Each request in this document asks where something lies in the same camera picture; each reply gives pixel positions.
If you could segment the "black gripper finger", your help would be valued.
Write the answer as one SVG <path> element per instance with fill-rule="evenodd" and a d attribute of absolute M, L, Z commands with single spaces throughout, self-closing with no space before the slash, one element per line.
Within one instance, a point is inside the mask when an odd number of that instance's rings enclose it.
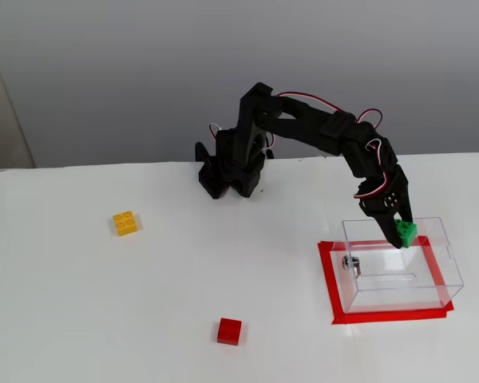
<path fill-rule="evenodd" d="M 403 221 L 412 223 L 413 214 L 410 206 L 408 184 L 408 179 L 406 178 L 402 167 L 398 165 L 394 177 L 394 192 L 398 200 L 398 214 Z"/>
<path fill-rule="evenodd" d="M 398 227 L 392 215 L 372 215 L 379 225 L 388 243 L 395 248 L 402 248 L 402 239 L 398 233 Z"/>

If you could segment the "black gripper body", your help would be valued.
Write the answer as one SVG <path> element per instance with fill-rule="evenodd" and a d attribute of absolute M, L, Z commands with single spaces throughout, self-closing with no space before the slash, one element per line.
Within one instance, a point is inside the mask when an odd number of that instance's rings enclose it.
<path fill-rule="evenodd" d="M 394 215 L 398 212 L 398 200 L 394 192 L 394 172 L 383 172 L 379 177 L 367 177 L 358 186 L 354 198 L 368 216 Z"/>

